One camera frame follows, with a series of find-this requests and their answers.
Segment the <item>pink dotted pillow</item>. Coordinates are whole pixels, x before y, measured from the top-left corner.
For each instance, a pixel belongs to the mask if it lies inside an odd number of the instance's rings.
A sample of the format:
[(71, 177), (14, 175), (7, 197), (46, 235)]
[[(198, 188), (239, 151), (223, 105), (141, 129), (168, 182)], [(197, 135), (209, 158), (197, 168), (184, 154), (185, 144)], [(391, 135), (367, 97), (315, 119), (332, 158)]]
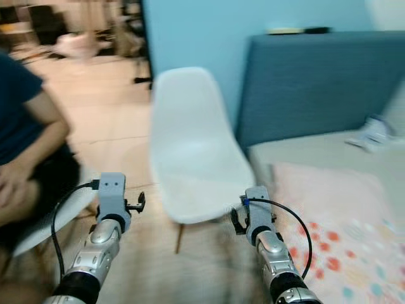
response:
[(405, 232), (381, 182), (353, 170), (272, 166), (271, 197), (296, 213), (276, 228), (324, 304), (405, 304)]

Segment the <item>small white crumpled cloth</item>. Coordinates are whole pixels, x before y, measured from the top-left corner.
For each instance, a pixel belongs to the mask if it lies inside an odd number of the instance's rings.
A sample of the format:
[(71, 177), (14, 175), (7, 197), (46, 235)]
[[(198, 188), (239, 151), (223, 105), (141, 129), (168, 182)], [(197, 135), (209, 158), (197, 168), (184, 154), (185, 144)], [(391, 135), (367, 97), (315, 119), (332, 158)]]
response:
[(379, 148), (390, 144), (394, 139), (394, 130), (388, 122), (379, 115), (366, 119), (357, 133), (345, 140), (346, 144), (357, 147), (365, 153), (376, 153)]

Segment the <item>flat yellowish item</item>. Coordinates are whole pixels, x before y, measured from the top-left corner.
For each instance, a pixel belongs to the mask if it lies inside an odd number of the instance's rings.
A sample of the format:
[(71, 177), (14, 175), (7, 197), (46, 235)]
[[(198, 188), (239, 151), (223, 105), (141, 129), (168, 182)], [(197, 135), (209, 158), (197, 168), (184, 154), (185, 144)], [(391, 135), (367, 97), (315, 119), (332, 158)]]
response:
[(296, 35), (304, 33), (303, 28), (269, 28), (266, 29), (267, 35)]

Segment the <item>beige sheeted bed mattress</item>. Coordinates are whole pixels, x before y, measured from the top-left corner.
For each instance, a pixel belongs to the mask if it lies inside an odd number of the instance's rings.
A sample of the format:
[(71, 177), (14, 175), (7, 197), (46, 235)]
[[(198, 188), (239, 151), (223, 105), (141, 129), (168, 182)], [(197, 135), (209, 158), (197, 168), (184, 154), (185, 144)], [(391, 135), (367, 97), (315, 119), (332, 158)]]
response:
[[(405, 144), (393, 144), (367, 153), (346, 144), (352, 131), (318, 134), (295, 139), (266, 142), (249, 148), (249, 159), (258, 182), (271, 194), (274, 182), (272, 166), (289, 163), (327, 170), (353, 170), (376, 177), (382, 185), (396, 217), (396, 225), (405, 232)], [(309, 269), (313, 257), (308, 255)]]

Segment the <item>person in dark shirt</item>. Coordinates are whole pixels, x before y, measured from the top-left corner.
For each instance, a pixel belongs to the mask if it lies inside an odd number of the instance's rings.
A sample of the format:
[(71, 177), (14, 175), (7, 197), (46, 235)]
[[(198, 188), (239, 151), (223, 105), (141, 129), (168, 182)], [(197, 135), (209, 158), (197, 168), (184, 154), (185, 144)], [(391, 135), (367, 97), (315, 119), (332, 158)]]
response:
[(0, 52), (0, 248), (11, 254), (21, 234), (78, 185), (67, 142), (70, 125), (44, 81)]

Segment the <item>white bag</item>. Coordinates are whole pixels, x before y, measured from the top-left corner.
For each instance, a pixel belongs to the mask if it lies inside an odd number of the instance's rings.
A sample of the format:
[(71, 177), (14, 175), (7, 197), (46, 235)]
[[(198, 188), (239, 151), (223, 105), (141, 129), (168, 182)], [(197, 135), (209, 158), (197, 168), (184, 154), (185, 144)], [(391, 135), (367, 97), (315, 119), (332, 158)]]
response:
[(98, 51), (98, 42), (92, 33), (67, 33), (58, 37), (53, 46), (53, 52), (69, 58), (89, 59)]

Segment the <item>blue-grey bed headboard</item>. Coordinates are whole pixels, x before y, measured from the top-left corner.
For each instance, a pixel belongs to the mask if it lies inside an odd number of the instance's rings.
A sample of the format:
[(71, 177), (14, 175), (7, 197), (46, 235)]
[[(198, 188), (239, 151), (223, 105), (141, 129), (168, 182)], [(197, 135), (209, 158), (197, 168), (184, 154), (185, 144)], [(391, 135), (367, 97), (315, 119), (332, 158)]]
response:
[(241, 90), (241, 149), (360, 128), (405, 81), (405, 31), (255, 35)]

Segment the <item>white plastic chair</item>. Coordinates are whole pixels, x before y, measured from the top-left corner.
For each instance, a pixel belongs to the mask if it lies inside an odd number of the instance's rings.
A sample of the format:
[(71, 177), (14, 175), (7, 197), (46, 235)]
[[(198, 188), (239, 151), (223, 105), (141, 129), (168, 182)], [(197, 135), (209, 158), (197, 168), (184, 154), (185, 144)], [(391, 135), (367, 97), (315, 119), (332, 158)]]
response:
[(175, 68), (154, 81), (149, 162), (165, 214), (181, 231), (220, 219), (254, 185), (208, 70)]
[(55, 219), (53, 219), (52, 215), (46, 215), (43, 219), (35, 221), (33, 225), (24, 229), (17, 246), (12, 251), (12, 256), (22, 255), (44, 240), (49, 239), (51, 223), (53, 223), (55, 231), (59, 231), (59, 229), (81, 215), (83, 211), (89, 211), (93, 215), (94, 212), (90, 211), (90, 206), (97, 192), (90, 187), (93, 182), (97, 182), (97, 180), (79, 184), (70, 196), (60, 204)]

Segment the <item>black chair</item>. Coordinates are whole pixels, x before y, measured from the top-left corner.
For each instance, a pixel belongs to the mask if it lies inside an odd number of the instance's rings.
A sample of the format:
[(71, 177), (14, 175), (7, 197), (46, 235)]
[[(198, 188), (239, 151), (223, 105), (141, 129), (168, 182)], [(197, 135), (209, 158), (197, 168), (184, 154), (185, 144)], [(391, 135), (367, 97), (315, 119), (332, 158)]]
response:
[(39, 44), (52, 46), (53, 44), (57, 44), (58, 38), (61, 35), (69, 33), (63, 14), (55, 11), (53, 6), (29, 6), (28, 15), (31, 20), (31, 28), (35, 32), (35, 35), (37, 35)]

